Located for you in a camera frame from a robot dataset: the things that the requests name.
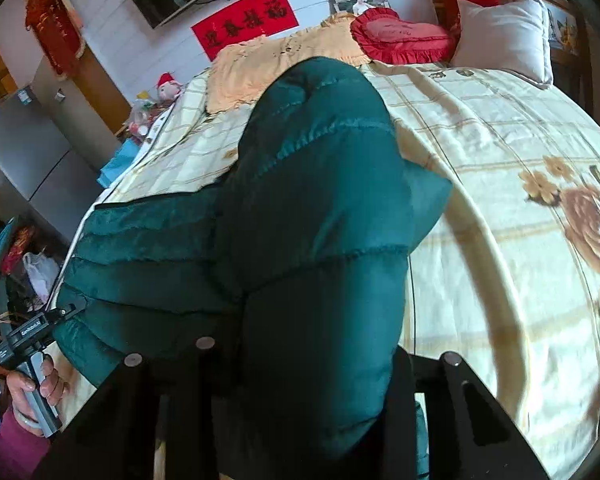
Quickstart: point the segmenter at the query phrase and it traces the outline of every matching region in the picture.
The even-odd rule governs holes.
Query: pink sleeve
[[[46,455],[51,443],[21,427],[13,409],[4,414],[0,423],[0,472],[8,480],[27,480]]]

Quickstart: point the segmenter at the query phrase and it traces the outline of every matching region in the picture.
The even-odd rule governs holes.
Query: red heart-shaped pillow
[[[449,60],[456,41],[439,25],[404,22],[384,7],[366,10],[351,23],[351,35],[371,59],[389,64]]]

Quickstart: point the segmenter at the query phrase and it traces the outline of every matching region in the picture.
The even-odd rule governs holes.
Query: hand
[[[69,384],[65,383],[58,374],[58,370],[54,368],[54,360],[50,355],[45,354],[45,358],[42,361],[42,373],[45,376],[45,380],[40,384],[40,395],[45,397],[46,402],[50,406],[55,406],[63,396],[69,392]],[[11,399],[14,407],[19,410],[20,413],[37,420],[36,415],[27,402],[27,397],[24,392],[32,392],[36,389],[34,381],[28,378],[25,374],[20,372],[10,372],[7,375],[7,388],[11,394]],[[42,436],[42,430],[37,430],[28,426],[22,422],[17,416],[16,420],[25,430],[29,433],[33,433],[37,436]]]

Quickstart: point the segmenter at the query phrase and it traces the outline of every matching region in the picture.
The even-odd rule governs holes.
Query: red banner
[[[298,26],[288,0],[239,0],[191,27],[213,61],[224,47]]]

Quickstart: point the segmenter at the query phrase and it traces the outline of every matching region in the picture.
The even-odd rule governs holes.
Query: plastic bag
[[[129,132],[138,139],[144,139],[152,124],[152,110],[155,107],[152,99],[136,99],[131,105],[131,113],[125,121]]]
[[[27,253],[22,257],[22,263],[27,271],[33,290],[38,297],[46,303],[51,294],[51,288],[60,272],[60,267],[52,258],[43,253]]]

